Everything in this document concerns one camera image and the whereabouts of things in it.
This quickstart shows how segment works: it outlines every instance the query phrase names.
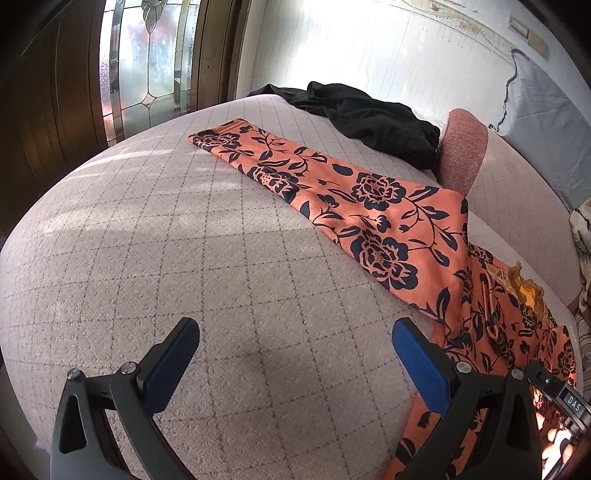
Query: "mattress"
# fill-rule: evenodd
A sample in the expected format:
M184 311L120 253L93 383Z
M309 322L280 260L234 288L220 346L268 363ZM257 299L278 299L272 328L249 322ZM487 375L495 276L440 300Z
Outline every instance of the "mattress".
M373 172L436 185L276 96L125 140L53 187L2 249L0 345L15 393L49 448L69 368L112 372L190 316L202 343L155 420L197 479L379 478L415 393L392 324L408 316L429 337L433 322L289 205L187 143L237 117ZM469 235L519 260L475 215ZM550 291L547 301L575 335ZM131 472L146 478L110 419Z

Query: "floral blanket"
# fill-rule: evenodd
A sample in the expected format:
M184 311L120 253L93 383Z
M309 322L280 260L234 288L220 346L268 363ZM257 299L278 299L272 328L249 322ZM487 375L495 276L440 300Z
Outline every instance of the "floral blanket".
M325 233L384 288L432 318L431 341L478 372L506 375L533 359L574 382L566 327L558 327L543 291L468 242L467 200L457 192L371 173L278 138L236 119L189 136L280 195ZM539 397L545 427L558 418ZM477 413L446 475L467 461L484 412ZM416 396L386 479L394 479L437 423Z

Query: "black garment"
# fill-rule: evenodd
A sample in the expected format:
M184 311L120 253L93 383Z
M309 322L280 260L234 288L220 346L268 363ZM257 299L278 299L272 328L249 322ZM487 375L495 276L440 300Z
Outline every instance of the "black garment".
M279 88L270 83L248 96L274 93L313 115L328 117L348 138L394 155L420 170L435 167L439 129L419 120L401 103L382 102L341 83L310 82L307 90Z

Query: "wall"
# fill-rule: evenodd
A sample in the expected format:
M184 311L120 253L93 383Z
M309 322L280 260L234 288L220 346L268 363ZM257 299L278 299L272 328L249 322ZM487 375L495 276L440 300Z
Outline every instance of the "wall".
M251 1L244 41L242 43L236 98L244 98L251 92L252 71L254 69L256 48L259 43L259 35L262 29L262 20L266 5L267 0Z
M548 42L548 60L508 28L511 14ZM251 89L347 83L436 124L453 108L490 124L501 117L518 46L582 110L591 102L564 49L518 0L268 0L262 24Z
M454 8L501 33L509 42L534 60L568 95L587 122L591 124L591 90L552 32L523 4L518 0L463 0L462 3L466 5L465 8L457 5L454 5ZM523 22L544 39L548 44L547 59L531 48L521 35L507 27L510 16Z

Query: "pillow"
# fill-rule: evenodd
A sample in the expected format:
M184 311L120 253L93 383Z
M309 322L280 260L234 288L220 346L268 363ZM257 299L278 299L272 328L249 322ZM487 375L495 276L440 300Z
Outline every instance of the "pillow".
M521 50L511 53L515 74L495 129L572 212L591 196L591 126L538 65Z

